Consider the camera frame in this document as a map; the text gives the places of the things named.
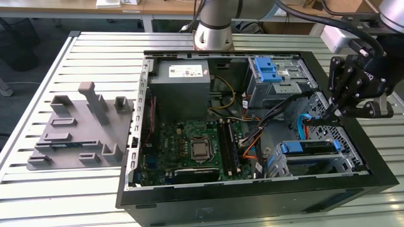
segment black computer chassis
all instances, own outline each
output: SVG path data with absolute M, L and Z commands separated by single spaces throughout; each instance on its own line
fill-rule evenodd
M 144 54 L 192 54 L 196 51 L 149 51 Z M 312 52 L 230 51 L 221 54 L 298 54 L 326 99 L 328 77 Z M 116 207 L 125 209 L 141 226 L 201 223 L 329 211 L 354 198 L 398 184 L 358 122 L 340 117 L 341 127 L 360 153 L 368 175 L 301 178 L 204 187 L 124 191 L 125 163 L 120 172 Z

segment blue plastic latch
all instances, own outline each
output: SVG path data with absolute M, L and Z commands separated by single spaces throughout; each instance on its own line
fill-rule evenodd
M 269 167 L 269 166 L 270 166 L 270 164 L 272 164 L 273 160 L 274 160 L 274 156 L 272 155 L 272 156 L 270 156 L 270 158 L 269 158 L 269 160 L 268 160 L 266 167 Z
M 282 153 L 288 153 L 288 148 L 284 144 L 280 145 L 280 149 L 282 150 Z
M 284 144 L 288 147 L 289 153 L 302 152 L 300 142 L 285 142 Z
M 333 141 L 333 146 L 334 146 L 336 151 L 341 151 L 342 147 L 341 147 L 341 144 L 340 144 L 340 141 L 334 140 Z
M 282 78 L 277 75 L 276 65 L 270 58 L 254 58 L 254 66 L 261 76 L 261 82 L 281 82 Z

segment black cable harness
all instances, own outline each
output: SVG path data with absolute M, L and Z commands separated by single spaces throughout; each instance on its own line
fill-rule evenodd
M 280 0 L 274 0 L 276 5 L 278 6 L 278 8 L 285 11 L 286 13 L 289 13 L 292 16 L 336 27 L 346 32 L 350 32 L 353 35 L 356 35 L 361 40 L 364 40 L 369 46 L 373 48 L 374 54 L 373 56 L 380 58 L 384 56 L 384 50 L 382 47 L 380 45 L 380 43 L 377 42 L 377 40 L 362 30 L 360 30 L 358 28 L 356 28 L 353 25 L 340 21 L 340 20 L 334 20 L 334 19 L 329 19 L 325 17 L 318 17 L 318 16 L 313 16 L 309 14 L 305 14 L 292 8 L 289 8 Z
M 268 125 L 268 121 L 284 112 L 285 108 L 289 106 L 289 104 L 296 99 L 302 98 L 302 97 L 309 97 L 309 96 L 312 96 L 312 94 L 313 94 L 312 92 L 305 92 L 301 94 L 290 95 L 274 107 L 272 107 L 269 109 L 269 111 L 266 112 L 265 116 L 261 118 L 261 120 L 257 124 L 257 127 L 256 127 L 256 131 L 242 140 L 241 143 L 245 143 L 246 141 L 249 141 L 252 138 L 254 138 L 262 132 L 264 128 Z
M 322 8 L 329 15 L 333 16 L 354 16 L 354 15 L 373 15 L 374 13 L 342 13 L 332 11 L 328 6 L 325 0 L 321 0 Z

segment aluminum extrusion table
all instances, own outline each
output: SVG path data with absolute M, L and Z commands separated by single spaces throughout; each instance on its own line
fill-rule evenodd
M 236 50 L 312 51 L 324 70 L 333 56 L 321 39 L 304 35 L 234 35 Z M 81 81 L 93 81 L 104 99 L 136 98 L 144 50 L 190 50 L 189 34 L 93 33 L 68 37 L 49 72 L 0 153 L 0 226 L 133 227 L 114 208 L 118 167 L 28 171 L 26 159 L 50 116 L 54 95 L 84 99 Z M 392 119 L 360 120 L 370 140 L 401 183 L 364 196 L 328 213 L 209 223 L 248 226 L 404 226 L 404 109 L 396 97 Z

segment yellow wire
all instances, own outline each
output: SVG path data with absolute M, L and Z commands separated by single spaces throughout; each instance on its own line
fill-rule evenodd
M 208 108 L 209 110 L 220 110 L 220 109 L 228 108 L 233 104 L 234 99 L 236 99 L 236 93 L 234 93 L 234 90 L 233 90 L 232 86 L 229 85 L 229 83 L 221 77 L 218 77 L 218 76 L 214 76 L 214 77 L 217 77 L 225 83 L 225 85 L 228 86 L 228 88 L 232 90 L 233 98 L 232 98 L 232 101 L 229 102 L 229 104 L 226 104 L 224 106 L 209 107 Z

